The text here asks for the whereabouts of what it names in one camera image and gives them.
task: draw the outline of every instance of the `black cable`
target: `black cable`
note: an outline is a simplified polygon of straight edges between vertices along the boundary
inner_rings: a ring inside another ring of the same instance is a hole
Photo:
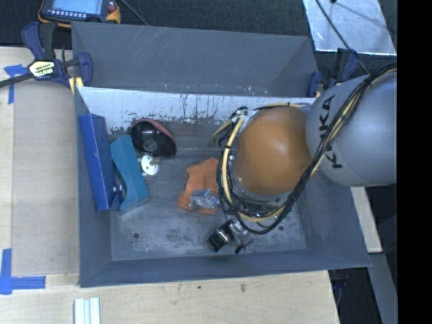
[[[137,11],[135,11],[126,1],[120,0],[144,25],[150,26],[149,23],[147,23],[144,18],[142,18]]]
[[[342,35],[340,34],[340,32],[337,30],[337,28],[335,27],[335,24],[333,24],[333,22],[331,21],[329,15],[325,12],[324,7],[321,5],[321,3],[319,2],[319,0],[315,0],[317,2],[317,5],[319,7],[319,9],[321,10],[321,12],[323,12],[323,15],[325,17],[325,19],[327,19],[327,21],[329,22],[331,28],[334,30],[334,32],[337,34],[337,37],[339,37],[339,39],[342,41],[342,43],[345,45],[345,47],[347,49],[352,49],[348,43],[345,41],[344,37],[342,37]],[[367,74],[371,74],[366,66],[363,64],[363,62],[358,59],[358,63],[360,64],[361,68],[367,73]]]

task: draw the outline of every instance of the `wooden board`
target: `wooden board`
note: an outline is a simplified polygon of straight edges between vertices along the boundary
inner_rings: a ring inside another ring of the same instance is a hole
[[[0,323],[70,324],[74,299],[92,297],[110,324],[339,323],[326,271],[85,290],[59,286],[62,278],[48,277],[47,290],[0,297]]]

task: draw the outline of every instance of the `yellow cable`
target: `yellow cable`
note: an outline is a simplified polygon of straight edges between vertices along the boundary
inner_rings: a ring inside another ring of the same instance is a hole
[[[224,129],[226,129],[233,121],[235,117],[232,117],[231,119],[229,119],[227,122],[225,122],[220,128],[217,129],[217,131],[213,134],[213,136],[210,139],[210,143],[209,144],[213,144],[217,135],[219,133],[221,133]]]
[[[277,103],[270,103],[268,105],[262,106],[260,108],[272,108],[272,107],[294,107],[294,108],[301,108],[302,105],[298,105],[296,103],[284,103],[284,102],[277,102]]]
[[[272,219],[275,216],[278,216],[284,209],[285,209],[285,204],[283,204],[280,208],[276,209],[274,212],[272,212],[272,213],[270,213],[270,214],[268,214],[266,216],[261,216],[261,217],[258,217],[258,216],[256,216],[256,217],[250,217],[250,216],[247,216],[247,215],[245,215],[245,214],[243,214],[241,212],[239,212],[238,214],[245,221],[249,221],[249,222],[262,222],[262,221],[266,221],[268,219]]]
[[[229,136],[229,139],[227,141],[227,144],[225,146],[225,150],[223,151],[222,156],[222,185],[223,185],[223,191],[225,192],[225,195],[227,197],[228,202],[232,205],[232,198],[231,193],[228,188],[228,178],[227,178],[227,167],[228,167],[228,155],[230,153],[231,145],[234,141],[234,138],[237,136],[238,130],[240,129],[241,125],[243,124],[244,117],[240,116],[238,118],[238,121],[236,123],[236,127],[233,129],[231,135]]]

